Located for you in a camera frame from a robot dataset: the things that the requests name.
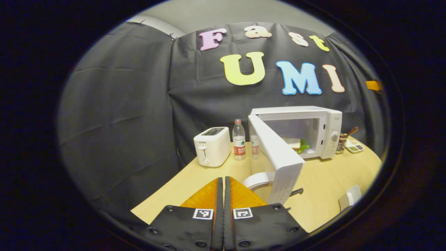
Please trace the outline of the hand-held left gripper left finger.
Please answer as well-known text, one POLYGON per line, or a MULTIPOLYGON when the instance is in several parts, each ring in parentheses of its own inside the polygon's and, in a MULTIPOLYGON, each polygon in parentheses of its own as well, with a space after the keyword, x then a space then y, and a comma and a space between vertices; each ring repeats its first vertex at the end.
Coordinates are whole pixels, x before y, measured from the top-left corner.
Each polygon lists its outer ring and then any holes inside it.
POLYGON ((175 251, 222 251, 223 179, 199 189, 180 206, 166 205, 143 230, 143 236, 175 251))

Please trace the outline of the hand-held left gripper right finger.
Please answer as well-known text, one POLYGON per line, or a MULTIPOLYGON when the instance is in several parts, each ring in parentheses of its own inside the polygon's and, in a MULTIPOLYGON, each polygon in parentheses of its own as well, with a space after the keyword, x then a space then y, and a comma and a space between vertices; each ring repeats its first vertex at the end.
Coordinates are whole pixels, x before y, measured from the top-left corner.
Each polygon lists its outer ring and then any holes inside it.
POLYGON ((230 176, 225 185, 226 251, 279 251, 308 237, 281 203, 265 203, 230 176))

